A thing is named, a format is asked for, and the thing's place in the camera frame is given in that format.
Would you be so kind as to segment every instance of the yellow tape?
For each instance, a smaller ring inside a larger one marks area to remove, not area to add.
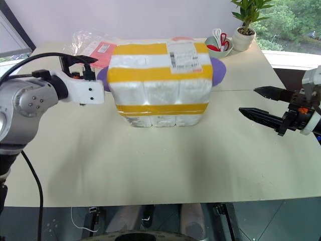
[[[211,65],[202,65],[202,72],[172,74],[171,68],[111,68],[108,70],[108,82],[154,81],[154,80],[182,80],[182,79],[212,79],[213,68]]]
[[[203,114],[206,104],[116,105],[122,116]]]
[[[204,43],[194,43],[197,53],[208,54],[209,51]],[[133,54],[167,54],[167,47],[165,43],[161,44],[127,44],[118,45],[113,54],[114,55],[133,55]]]

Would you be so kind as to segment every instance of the purple object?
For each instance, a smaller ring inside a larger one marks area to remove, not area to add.
[[[222,61],[216,58],[211,57],[211,62],[213,66],[213,86],[218,85],[221,83],[224,79],[224,76],[226,74],[226,67],[223,64]],[[108,87],[108,82],[107,82],[107,71],[108,67],[103,68],[97,75],[97,79],[101,80],[104,83],[104,89],[105,91],[110,92],[109,87]]]

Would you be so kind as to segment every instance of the plastic bag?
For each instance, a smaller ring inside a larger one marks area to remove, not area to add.
[[[98,59],[91,64],[94,68],[105,68],[109,65],[113,50],[119,39],[112,38],[98,31],[78,31],[64,51],[72,55],[86,55]]]

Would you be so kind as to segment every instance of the red scissors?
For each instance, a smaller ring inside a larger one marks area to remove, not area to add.
[[[226,33],[222,33],[221,34],[221,44],[222,44],[221,51],[226,51],[230,48],[230,43],[229,41],[226,40],[226,38],[227,38]]]

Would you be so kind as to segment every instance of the teal bowl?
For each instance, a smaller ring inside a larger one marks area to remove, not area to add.
[[[208,48],[209,50],[209,55],[213,58],[217,58],[217,59],[221,59],[221,58],[224,58],[225,56],[227,56],[231,50],[233,49],[233,41],[230,40],[230,39],[226,39],[226,41],[228,41],[230,43],[230,47],[228,50],[224,51],[224,52],[218,52],[218,51],[214,51],[214,50],[211,50]],[[205,40],[205,44],[206,45],[214,45],[217,47],[217,44],[216,44],[216,41],[214,39],[213,36],[210,36],[208,37],[206,40]]]

